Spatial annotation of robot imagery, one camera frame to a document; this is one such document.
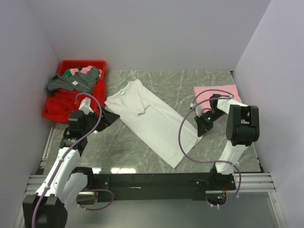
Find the white t-shirt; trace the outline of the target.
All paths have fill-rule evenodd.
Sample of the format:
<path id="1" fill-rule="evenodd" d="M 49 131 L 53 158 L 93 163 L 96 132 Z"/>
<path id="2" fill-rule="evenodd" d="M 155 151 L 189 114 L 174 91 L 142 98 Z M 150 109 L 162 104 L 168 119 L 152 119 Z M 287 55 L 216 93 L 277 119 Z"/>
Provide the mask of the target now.
<path id="1" fill-rule="evenodd" d="M 195 127 L 143 86 L 130 81 L 107 97 L 106 106 L 171 167 L 201 140 Z"/>

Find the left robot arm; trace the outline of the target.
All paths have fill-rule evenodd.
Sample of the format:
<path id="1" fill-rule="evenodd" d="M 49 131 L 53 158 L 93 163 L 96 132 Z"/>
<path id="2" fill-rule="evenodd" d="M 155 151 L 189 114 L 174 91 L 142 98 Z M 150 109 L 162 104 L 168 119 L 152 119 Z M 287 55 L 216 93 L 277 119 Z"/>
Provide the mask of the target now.
<path id="1" fill-rule="evenodd" d="M 77 166 L 87 145 L 87 137 L 94 131 L 103 131 L 119 118 L 118 114 L 105 109 L 99 114 L 82 110 L 70 113 L 68 127 L 51 170 L 36 192 L 23 200 L 25 227 L 65 227 L 68 209 L 79 193 L 89 191 L 95 185 L 92 168 Z"/>

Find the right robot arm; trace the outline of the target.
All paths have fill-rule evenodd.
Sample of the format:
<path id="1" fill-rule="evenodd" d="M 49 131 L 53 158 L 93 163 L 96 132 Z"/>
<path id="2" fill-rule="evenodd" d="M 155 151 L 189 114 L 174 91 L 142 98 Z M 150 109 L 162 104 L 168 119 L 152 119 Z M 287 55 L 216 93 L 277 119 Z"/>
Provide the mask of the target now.
<path id="1" fill-rule="evenodd" d="M 210 107 L 206 112 L 199 112 L 199 108 L 195 108 L 198 136 L 209 132 L 213 123 L 227 114 L 227 143 L 202 186 L 207 190 L 219 190 L 224 186 L 228 186 L 229 190 L 234 189 L 233 173 L 239 172 L 238 160 L 260 136 L 259 109 L 257 106 L 238 102 L 232 95 L 213 94 L 208 101 Z"/>

